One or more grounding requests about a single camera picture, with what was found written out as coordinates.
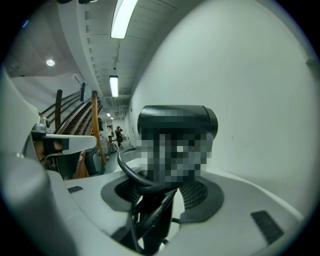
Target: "floor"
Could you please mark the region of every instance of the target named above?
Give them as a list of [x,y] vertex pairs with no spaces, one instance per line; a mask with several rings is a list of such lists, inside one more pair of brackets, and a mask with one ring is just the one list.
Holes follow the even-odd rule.
[[128,140],[123,141],[121,144],[123,147],[120,147],[120,148],[118,147],[118,151],[116,153],[111,154],[110,160],[106,162],[104,174],[113,173],[119,166],[117,162],[118,152],[131,147],[130,142]]

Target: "white machine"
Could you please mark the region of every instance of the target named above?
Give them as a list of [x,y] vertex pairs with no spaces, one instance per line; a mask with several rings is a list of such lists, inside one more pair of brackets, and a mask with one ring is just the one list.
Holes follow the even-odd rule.
[[[211,109],[146,106],[138,130],[142,141],[153,141],[151,148],[120,152],[123,171],[64,181],[60,173],[45,171],[35,155],[32,130],[40,123],[38,111],[4,70],[0,84],[0,108],[7,109],[0,111],[0,193],[45,255],[275,255],[291,243],[303,221],[294,208],[257,185],[201,170],[218,132]],[[60,141],[62,156],[96,145],[92,136],[44,132],[41,139]],[[146,168],[137,162],[140,151],[152,156]],[[178,213],[176,205],[182,209]]]

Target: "ceiling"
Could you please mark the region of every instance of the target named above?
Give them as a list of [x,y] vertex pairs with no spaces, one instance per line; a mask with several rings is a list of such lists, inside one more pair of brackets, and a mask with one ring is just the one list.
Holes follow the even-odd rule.
[[[48,59],[57,64],[48,66]],[[30,17],[12,44],[5,67],[10,77],[80,73],[62,30],[56,1],[48,1]]]
[[[159,29],[177,10],[179,0],[138,0],[124,39],[110,37],[116,0],[85,5],[85,36],[88,62],[104,95],[102,113],[123,119],[129,106],[137,72]],[[109,76],[117,75],[119,97],[111,94]]]

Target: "person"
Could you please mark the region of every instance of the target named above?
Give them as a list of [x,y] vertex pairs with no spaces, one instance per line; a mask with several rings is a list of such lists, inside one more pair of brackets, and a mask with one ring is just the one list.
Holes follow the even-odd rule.
[[108,135],[108,142],[109,142],[109,144],[111,144],[112,143],[112,131],[111,131],[110,126],[107,127],[106,133]]
[[116,127],[116,130],[115,130],[115,136],[116,136],[116,141],[118,142],[118,147],[121,147],[123,148],[123,146],[121,145],[121,132],[123,130],[120,128],[120,126],[117,126]]

